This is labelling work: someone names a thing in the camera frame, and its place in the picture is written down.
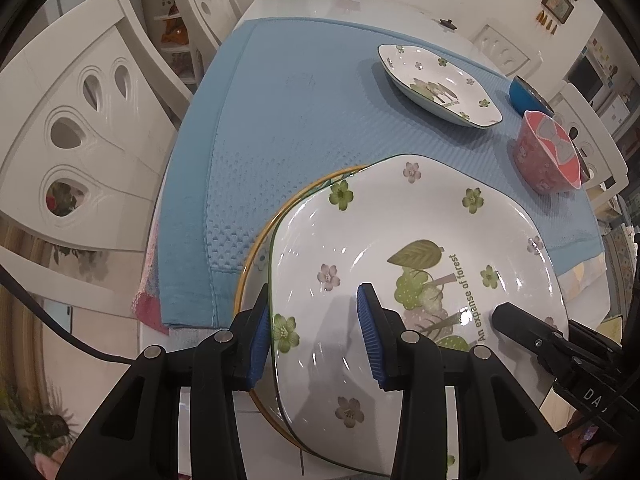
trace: green plant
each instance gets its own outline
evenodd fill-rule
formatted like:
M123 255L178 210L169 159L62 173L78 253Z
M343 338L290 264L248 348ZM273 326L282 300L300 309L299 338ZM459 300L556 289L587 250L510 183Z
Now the green plant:
M56 264L60 264L60 254L63 254L64 256L69 256L69 254L72 254L78 259L80 259L82 256L87 254L89 258L89 263L92 264L95 261L95 255L98 254L98 251L85 251L84 249L71 249L69 247L54 245L53 259L56 262Z
M70 424L71 415L62 408L60 394L51 386L51 405L44 409L28 408L12 384L0 380L0 412L5 422L22 433L27 446L46 456L65 444L70 444L77 434Z

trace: pink bowl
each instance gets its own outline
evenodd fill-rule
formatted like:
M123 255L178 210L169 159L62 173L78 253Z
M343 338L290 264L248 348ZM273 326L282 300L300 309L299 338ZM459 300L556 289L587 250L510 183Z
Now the pink bowl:
M524 113L513 159L524 180L540 194L580 189L580 162L571 139L542 112Z

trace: white dining chair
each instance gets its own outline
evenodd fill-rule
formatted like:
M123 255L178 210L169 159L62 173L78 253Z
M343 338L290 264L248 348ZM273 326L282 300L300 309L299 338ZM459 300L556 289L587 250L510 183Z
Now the white dining chair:
M220 45L242 16L236 0L175 0L190 42L202 56L203 70L196 74L200 82Z
M191 93L129 0L87 0L49 25L0 72L0 213L60 246L145 251L176 137L154 92L184 117ZM74 190L64 216L47 206L53 183ZM0 263L33 294L132 317L132 298L5 248Z
M472 43L507 77L529 78L543 63L542 53L497 20L488 20Z
M628 185L625 159L596 112L574 85L565 84L549 105L555 112L554 119L573 139L589 169L591 178L584 188L599 186L610 177L615 180L613 186L591 202L596 210Z

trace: ceramic plate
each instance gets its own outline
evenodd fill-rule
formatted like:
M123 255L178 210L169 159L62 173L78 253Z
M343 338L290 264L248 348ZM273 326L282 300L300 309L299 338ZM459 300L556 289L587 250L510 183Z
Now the ceramic plate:
M482 85L438 54L420 46L380 45L378 55L400 91L428 112L475 128L502 121Z
M402 394L380 390L371 376L356 314L361 283L373 283L384 308L441 346L491 347L538 405L552 377L494 333L490 314L510 301L568 333L558 281L527 213L418 155L374 164L293 206L272 237L269 281L277 394L289 431L325 459L376 474L391 473Z
M260 294L262 286L268 281L268 257L271 235L273 234L277 222L282 218L282 216L293 205L297 204L308 195L313 194L326 186L330 186L335 182L339 182L363 168L364 166L355 166L353 168L347 168L346 170L336 171L313 182L312 184L309 184L305 189L296 193L286 204L282 206L282 208L280 208L273 218L267 222L267 225L265 225L260 234L256 237L254 245L247 256L240 279L238 280L238 286L236 288L236 295L234 298L234 316L241 310L247 310L254 307L255 300L258 298L258 294ZM298 441L289 433L289 429L280 414L278 399L276 398L276 387L271 358L267 359L262 379L257 382L250 395L264 418L266 418L267 421L292 444L300 446Z

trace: white table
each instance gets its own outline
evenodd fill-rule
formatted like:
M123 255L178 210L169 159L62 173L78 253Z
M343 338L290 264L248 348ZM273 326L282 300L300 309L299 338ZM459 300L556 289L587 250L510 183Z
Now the white table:
M386 0L255 0L240 19L276 17L325 18L386 28L414 36L444 47L460 56L477 61L493 70L497 67L463 36L440 25L426 11ZM566 305L569 317L596 328L609 311L606 276L588 286ZM167 336L141 325L140 349L159 344L174 349ZM281 437L262 417L247 394L236 393L236 421L249 480L328 480L356 472L325 462ZM178 430L178 465L180 472L190 473L189 398L180 398Z
M386 28L434 43L499 72L467 38L426 10L388 0L255 0L238 23L258 18L324 18Z

